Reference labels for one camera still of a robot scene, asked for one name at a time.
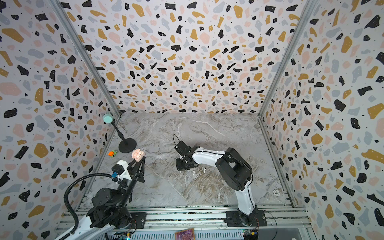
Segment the pink earbud charging case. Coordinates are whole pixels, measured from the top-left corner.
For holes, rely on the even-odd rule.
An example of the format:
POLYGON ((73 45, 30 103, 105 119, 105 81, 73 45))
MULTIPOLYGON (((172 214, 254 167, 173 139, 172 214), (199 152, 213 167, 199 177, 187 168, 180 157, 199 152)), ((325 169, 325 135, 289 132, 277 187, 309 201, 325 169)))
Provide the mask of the pink earbud charging case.
POLYGON ((140 162, 141 159, 145 156, 145 152, 140 150, 140 149, 136 149, 132 152, 132 158, 136 161, 136 162, 140 162))

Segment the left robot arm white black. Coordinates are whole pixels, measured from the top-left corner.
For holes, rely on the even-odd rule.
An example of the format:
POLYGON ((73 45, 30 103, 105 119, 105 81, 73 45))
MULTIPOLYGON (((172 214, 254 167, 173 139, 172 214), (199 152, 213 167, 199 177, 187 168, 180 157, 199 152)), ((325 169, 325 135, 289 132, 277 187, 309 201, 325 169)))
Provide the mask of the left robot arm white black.
POLYGON ((57 240, 96 240, 118 230, 120 235, 132 235, 143 229, 147 213, 130 213, 127 205, 132 201, 138 182, 145 182, 146 158, 134 157, 127 163, 120 160, 112 167, 111 174, 94 173, 75 180, 64 193, 64 204, 74 219, 74 226, 56 237, 57 240), (69 194, 72 188, 87 178, 105 177, 118 184, 117 189, 101 188, 92 198, 93 207, 81 219, 72 208, 69 194))

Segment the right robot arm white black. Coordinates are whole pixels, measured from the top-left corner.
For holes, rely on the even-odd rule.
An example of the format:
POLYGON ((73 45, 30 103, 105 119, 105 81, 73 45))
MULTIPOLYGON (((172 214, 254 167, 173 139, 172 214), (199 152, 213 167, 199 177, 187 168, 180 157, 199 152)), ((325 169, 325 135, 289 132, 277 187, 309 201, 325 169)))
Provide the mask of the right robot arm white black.
POLYGON ((180 156, 176 159, 178 171, 188 171, 199 165, 217 168, 226 184, 235 191, 240 213, 251 216, 257 212, 251 192, 252 168, 235 149, 213 151, 200 146, 190 147, 180 141, 175 145, 175 150, 180 156))

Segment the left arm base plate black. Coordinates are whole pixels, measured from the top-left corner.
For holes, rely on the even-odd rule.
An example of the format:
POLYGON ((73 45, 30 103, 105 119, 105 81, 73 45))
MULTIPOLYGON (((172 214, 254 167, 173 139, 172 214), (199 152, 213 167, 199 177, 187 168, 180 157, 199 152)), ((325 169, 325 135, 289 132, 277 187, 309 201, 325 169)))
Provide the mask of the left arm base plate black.
POLYGON ((130 212, 127 216, 113 220, 110 225, 114 226, 115 230, 127 232, 143 229, 146 220, 146 212, 130 212))

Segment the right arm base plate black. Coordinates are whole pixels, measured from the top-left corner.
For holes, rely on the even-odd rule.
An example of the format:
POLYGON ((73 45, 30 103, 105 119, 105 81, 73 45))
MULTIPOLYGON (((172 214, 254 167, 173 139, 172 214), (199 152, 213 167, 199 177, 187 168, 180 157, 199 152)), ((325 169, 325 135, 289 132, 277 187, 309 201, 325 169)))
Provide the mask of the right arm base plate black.
POLYGON ((253 211, 250 215, 242 213, 240 210, 227 211, 224 222, 228 227, 266 227, 267 220, 263 211, 253 211))

